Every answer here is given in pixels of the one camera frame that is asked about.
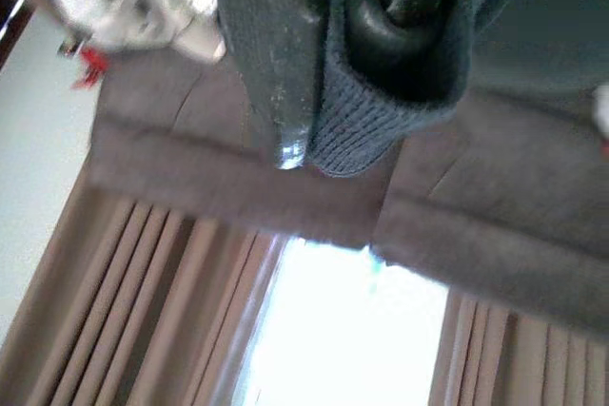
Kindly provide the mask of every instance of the curtain pleat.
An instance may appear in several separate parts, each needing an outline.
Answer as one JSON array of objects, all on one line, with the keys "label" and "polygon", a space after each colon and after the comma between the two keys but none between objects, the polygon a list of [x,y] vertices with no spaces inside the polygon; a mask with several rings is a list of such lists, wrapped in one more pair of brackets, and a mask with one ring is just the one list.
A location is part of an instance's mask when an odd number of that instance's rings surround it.
[{"label": "curtain pleat", "polygon": [[451,294],[432,406],[606,406],[607,347]]},{"label": "curtain pleat", "polygon": [[0,353],[0,404],[211,404],[284,245],[79,180]]}]

